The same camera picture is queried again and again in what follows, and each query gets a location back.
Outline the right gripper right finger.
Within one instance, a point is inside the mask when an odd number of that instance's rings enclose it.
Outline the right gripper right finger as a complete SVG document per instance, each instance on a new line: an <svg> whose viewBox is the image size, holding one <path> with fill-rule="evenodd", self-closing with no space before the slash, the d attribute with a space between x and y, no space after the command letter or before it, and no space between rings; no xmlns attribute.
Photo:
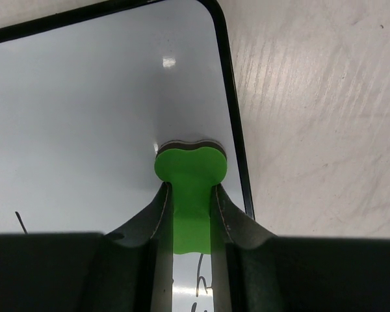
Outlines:
<svg viewBox="0 0 390 312"><path fill-rule="evenodd" d="M390 311L390 239L284 237L211 192L215 311Z"/></svg>

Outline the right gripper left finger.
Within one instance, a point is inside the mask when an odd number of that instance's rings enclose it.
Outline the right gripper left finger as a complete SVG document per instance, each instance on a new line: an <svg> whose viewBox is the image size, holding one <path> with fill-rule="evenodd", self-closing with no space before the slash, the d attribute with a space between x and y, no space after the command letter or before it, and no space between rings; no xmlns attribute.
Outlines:
<svg viewBox="0 0 390 312"><path fill-rule="evenodd" d="M170 311L172 187L102 233L0 234L0 311Z"/></svg>

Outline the green whiteboard eraser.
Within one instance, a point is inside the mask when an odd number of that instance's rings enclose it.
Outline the green whiteboard eraser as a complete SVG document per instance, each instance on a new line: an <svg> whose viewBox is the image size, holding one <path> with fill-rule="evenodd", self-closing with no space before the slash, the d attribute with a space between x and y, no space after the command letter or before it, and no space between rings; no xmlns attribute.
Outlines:
<svg viewBox="0 0 390 312"><path fill-rule="evenodd" d="M223 182L227 163L214 140L171 140L159 148L154 170L172 188L175 254L211 253L211 193Z"/></svg>

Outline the small black-framed whiteboard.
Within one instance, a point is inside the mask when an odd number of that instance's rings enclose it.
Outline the small black-framed whiteboard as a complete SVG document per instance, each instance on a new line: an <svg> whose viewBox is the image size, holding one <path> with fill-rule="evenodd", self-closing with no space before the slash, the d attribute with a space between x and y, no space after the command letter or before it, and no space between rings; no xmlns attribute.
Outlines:
<svg viewBox="0 0 390 312"><path fill-rule="evenodd" d="M0 234L108 234L147 207L171 141L214 140L254 215L217 1L105 1L0 29ZM170 311L214 311L211 258L173 254Z"/></svg>

